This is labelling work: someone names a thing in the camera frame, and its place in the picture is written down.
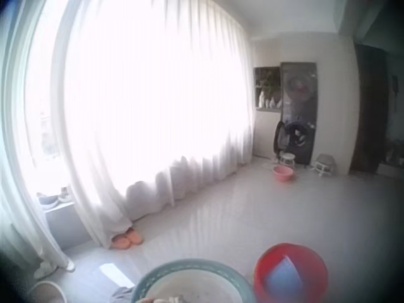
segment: blue cloth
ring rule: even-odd
[[[302,279],[287,256],[268,273],[265,282],[266,291],[273,298],[288,301],[304,297]]]

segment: plastic stool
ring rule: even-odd
[[[293,153],[282,153],[280,155],[279,163],[289,167],[295,167],[295,155]]]
[[[316,159],[314,167],[312,168],[318,172],[318,175],[322,177],[323,175],[332,175],[335,170],[335,160],[333,156],[322,153]]]

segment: pink bowl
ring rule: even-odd
[[[277,165],[273,168],[275,177],[280,182],[287,182],[293,178],[295,171],[284,165]]]

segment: dark door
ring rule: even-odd
[[[388,120],[386,53],[355,45],[360,79],[359,129],[352,170],[375,173],[384,159]]]

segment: red bucket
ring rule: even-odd
[[[307,247],[287,243],[271,247],[257,262],[254,272],[254,290],[259,302],[275,302],[265,289],[265,280],[285,256],[293,262],[299,272],[307,301],[319,303],[328,285],[328,272],[323,259]]]

